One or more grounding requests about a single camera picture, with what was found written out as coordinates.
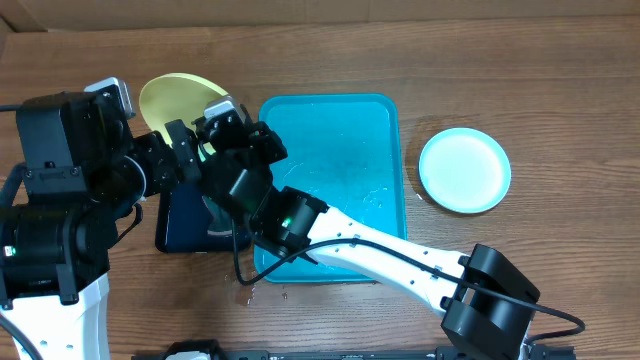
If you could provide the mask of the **light blue plate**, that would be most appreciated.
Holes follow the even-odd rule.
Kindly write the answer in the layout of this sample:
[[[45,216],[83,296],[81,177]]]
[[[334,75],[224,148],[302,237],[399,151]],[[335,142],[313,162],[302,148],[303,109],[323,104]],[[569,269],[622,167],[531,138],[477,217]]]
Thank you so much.
[[[486,133],[462,127],[443,130],[426,142],[418,174],[433,201],[460,214],[491,210],[505,198],[512,180],[504,148]]]

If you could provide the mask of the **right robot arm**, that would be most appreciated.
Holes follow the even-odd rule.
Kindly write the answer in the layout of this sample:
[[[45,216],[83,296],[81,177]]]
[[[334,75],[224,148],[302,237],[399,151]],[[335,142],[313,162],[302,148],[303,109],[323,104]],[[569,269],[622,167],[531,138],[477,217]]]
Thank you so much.
[[[280,262],[302,258],[394,286],[442,317],[451,343],[473,359],[520,359],[538,289],[499,251],[465,255],[397,238],[300,190],[273,185],[270,164],[286,157],[279,136],[236,110],[195,120],[200,191]]]

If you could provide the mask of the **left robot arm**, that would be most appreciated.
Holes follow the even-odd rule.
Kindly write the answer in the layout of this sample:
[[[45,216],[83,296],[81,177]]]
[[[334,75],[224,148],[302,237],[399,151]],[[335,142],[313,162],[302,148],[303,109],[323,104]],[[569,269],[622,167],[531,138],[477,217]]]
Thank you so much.
[[[32,98],[14,113],[24,159],[1,190],[1,325],[23,359],[106,359],[117,221],[195,178],[196,136],[179,120],[134,136],[119,83]]]

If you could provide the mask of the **green scouring sponge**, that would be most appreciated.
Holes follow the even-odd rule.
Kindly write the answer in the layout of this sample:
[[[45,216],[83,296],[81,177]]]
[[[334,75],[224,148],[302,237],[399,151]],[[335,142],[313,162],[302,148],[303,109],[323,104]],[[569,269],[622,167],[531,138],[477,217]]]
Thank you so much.
[[[209,197],[202,196],[202,200],[211,215],[211,222],[207,228],[207,234],[216,237],[231,236],[233,232],[233,221],[230,215]]]

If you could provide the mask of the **yellow-green plate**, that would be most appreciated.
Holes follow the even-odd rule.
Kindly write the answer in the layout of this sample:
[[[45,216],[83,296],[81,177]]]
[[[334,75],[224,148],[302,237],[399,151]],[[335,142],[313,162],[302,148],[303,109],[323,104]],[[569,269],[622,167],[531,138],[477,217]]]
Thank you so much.
[[[228,92],[203,77],[169,73],[147,82],[139,95],[141,115],[151,131],[158,131],[167,145],[172,140],[165,124],[180,119],[192,131],[194,120],[204,115],[206,106]]]

